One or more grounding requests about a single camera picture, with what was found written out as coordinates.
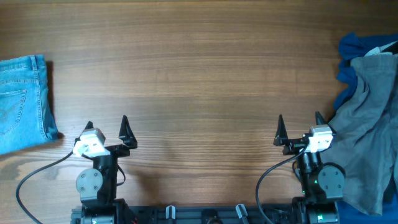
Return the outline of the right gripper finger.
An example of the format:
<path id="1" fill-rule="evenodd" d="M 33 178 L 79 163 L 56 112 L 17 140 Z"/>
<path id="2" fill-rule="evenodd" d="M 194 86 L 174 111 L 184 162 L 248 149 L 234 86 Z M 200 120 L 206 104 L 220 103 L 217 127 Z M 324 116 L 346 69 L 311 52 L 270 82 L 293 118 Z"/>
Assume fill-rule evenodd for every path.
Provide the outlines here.
<path id="1" fill-rule="evenodd" d="M 288 142 L 289 142 L 289 138 L 287 135 L 287 130 L 285 128 L 284 119 L 283 119 L 283 116 L 280 114 L 278 117 L 277 131 L 275 134 L 273 145 L 283 146 L 283 145 L 288 144 Z"/>
<path id="2" fill-rule="evenodd" d="M 317 126 L 327 124 L 327 121 L 324 119 L 324 117 L 319 111 L 315 112 L 315 122 Z"/>

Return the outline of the grey shorts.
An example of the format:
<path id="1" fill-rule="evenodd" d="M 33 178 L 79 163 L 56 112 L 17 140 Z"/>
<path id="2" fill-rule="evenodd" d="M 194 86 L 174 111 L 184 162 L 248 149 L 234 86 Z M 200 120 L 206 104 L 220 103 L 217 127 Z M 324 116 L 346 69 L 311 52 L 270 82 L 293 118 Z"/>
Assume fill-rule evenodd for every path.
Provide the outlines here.
<path id="1" fill-rule="evenodd" d="M 382 215 L 384 192 L 397 181 L 397 56 L 357 57 L 351 66 L 357 89 L 330 121 L 336 136 L 321 156 L 344 168 L 346 203 Z"/>

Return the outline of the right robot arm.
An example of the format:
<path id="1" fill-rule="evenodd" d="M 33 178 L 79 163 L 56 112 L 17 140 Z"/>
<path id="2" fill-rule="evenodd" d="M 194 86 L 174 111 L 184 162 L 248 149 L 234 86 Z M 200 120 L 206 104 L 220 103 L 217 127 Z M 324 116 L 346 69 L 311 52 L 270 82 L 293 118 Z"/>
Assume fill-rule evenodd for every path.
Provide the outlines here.
<path id="1" fill-rule="evenodd" d="M 344 168 L 323 162 L 321 153 L 330 149 L 335 130 L 319 112 L 316 125 L 301 138 L 290 139 L 282 115 L 279 115 L 274 145 L 283 146 L 283 155 L 293 156 L 302 193 L 292 199 L 294 223 L 339 223 L 336 202 L 343 198 Z"/>

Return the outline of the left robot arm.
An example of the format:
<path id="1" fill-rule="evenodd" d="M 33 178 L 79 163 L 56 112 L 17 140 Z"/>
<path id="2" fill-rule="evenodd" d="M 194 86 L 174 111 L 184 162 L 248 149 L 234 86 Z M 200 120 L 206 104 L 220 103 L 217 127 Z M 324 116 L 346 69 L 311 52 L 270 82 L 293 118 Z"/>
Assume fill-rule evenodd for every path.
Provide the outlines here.
<path id="1" fill-rule="evenodd" d="M 137 223 L 137 217 L 124 199 L 117 199 L 118 165 L 120 157 L 130 156 L 137 148 L 137 140 L 131 130 L 127 116 L 123 116 L 119 130 L 121 144 L 105 146 L 105 136 L 90 121 L 75 139 L 73 153 L 93 162 L 76 178 L 76 189 L 80 194 L 81 208 L 71 214 L 74 224 L 128 224 Z"/>

